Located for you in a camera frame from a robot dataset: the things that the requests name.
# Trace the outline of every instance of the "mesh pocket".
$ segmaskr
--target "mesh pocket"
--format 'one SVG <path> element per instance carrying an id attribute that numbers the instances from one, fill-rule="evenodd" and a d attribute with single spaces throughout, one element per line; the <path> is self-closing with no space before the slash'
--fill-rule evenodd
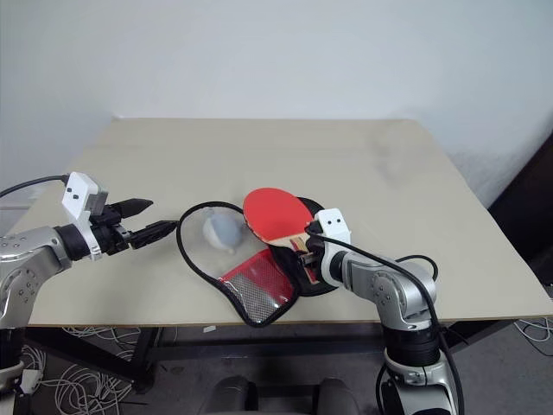
<path id="1" fill-rule="evenodd" d="M 258 252 L 219 281 L 244 307 L 248 317 L 257 323 L 270 317 L 294 295 L 294 287 L 268 249 Z"/>

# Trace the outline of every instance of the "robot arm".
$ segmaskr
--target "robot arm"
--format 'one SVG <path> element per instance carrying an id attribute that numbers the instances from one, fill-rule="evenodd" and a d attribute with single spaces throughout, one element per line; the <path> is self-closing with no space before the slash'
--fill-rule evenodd
<path id="1" fill-rule="evenodd" d="M 350 231 L 338 209 L 321 210 L 308 230 L 312 236 L 350 243 Z M 322 246 L 321 239 L 312 239 L 308 247 L 319 253 L 324 280 L 344 286 L 377 306 L 386 346 L 385 370 L 390 375 L 379 392 L 385 414 L 456 415 L 453 382 L 440 350 L 439 328 L 433 325 L 420 290 L 400 271 L 328 240 Z M 419 264 L 385 260 L 414 275 L 435 301 L 434 280 Z"/>
<path id="2" fill-rule="evenodd" d="M 121 220 L 141 213 L 153 202 L 129 199 L 106 205 L 107 191 L 83 173 L 73 172 L 62 204 L 72 222 L 63 227 L 39 227 L 0 238 L 0 396 L 16 386 L 22 374 L 23 328 L 29 323 L 36 296 L 52 276 L 88 256 L 99 260 L 129 246 L 137 249 L 175 229 L 176 221 L 161 220 L 138 232 Z"/>

